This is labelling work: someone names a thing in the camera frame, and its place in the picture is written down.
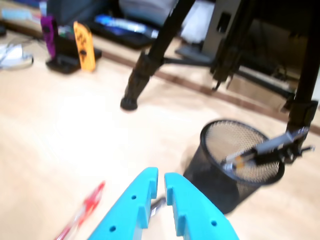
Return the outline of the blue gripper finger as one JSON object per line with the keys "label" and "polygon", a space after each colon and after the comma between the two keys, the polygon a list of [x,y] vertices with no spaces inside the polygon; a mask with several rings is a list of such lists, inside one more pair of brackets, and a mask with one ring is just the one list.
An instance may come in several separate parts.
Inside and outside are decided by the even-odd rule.
{"label": "blue gripper finger", "polygon": [[89,236],[90,240],[140,240],[157,198],[159,170],[145,168],[126,188]]}
{"label": "blue gripper finger", "polygon": [[166,204],[172,207],[175,232],[184,240],[238,240],[224,214],[189,180],[164,175]]}

